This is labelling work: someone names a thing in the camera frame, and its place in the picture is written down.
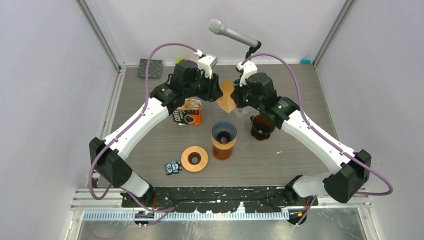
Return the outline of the brown plastic dripper with handle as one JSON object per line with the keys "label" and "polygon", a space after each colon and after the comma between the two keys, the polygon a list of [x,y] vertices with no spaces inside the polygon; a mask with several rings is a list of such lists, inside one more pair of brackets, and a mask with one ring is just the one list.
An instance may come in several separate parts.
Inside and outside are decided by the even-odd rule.
{"label": "brown plastic dripper with handle", "polygon": [[275,130],[276,126],[261,115],[255,115],[250,117],[251,130],[250,134],[258,141],[267,140],[270,138],[271,133]]}

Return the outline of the brown paper coffee filter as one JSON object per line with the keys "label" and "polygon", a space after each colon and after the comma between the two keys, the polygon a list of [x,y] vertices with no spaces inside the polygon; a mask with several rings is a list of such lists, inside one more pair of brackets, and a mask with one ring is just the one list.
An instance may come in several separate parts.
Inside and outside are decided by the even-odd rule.
{"label": "brown paper coffee filter", "polygon": [[220,85],[220,89],[223,95],[216,102],[226,113],[231,113],[236,108],[236,103],[231,97],[231,94],[235,90],[234,84],[228,78],[225,78]]}

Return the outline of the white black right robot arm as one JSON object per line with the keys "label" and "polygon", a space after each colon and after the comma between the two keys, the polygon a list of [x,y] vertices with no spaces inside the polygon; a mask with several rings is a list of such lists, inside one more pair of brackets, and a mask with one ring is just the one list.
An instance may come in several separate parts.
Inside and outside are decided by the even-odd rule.
{"label": "white black right robot arm", "polygon": [[371,155],[364,149],[355,151],[336,141],[302,114],[300,107],[288,97],[279,96],[272,79],[263,72],[252,74],[247,80],[234,81],[231,94],[238,108],[252,107],[266,122],[293,136],[328,168],[328,172],[306,176],[297,175],[287,185],[285,198],[291,205],[299,205],[306,197],[328,195],[339,203],[347,203],[368,181]]}

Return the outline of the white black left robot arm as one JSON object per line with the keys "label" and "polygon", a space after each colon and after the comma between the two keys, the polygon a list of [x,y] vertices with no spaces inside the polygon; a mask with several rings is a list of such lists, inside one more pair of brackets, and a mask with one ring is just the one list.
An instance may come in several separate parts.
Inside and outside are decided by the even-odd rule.
{"label": "white black left robot arm", "polygon": [[197,97],[214,102],[223,96],[219,75],[213,72],[217,62],[212,55],[205,55],[197,61],[183,59],[177,63],[167,81],[156,86],[148,100],[121,127],[104,139],[94,137],[90,141],[91,171],[97,171],[113,187],[132,193],[141,207],[148,207],[154,199],[151,186],[125,160],[138,142],[186,99]]}

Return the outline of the orange glass carafe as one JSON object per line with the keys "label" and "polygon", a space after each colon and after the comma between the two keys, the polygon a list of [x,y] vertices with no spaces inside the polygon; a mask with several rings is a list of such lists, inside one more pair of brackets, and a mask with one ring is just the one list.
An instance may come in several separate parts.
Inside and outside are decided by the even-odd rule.
{"label": "orange glass carafe", "polygon": [[233,153],[233,150],[231,148],[225,149],[225,150],[218,149],[216,147],[212,148],[213,156],[217,160],[220,160],[220,161],[225,161],[225,160],[229,159],[231,157],[232,153]]}

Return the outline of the blue plastic dripper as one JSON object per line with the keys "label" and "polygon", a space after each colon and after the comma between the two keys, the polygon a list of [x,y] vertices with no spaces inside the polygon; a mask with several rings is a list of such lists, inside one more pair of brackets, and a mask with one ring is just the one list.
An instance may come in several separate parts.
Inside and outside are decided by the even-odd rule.
{"label": "blue plastic dripper", "polygon": [[212,127],[211,136],[219,142],[229,142],[237,137],[237,129],[229,121],[219,121]]}

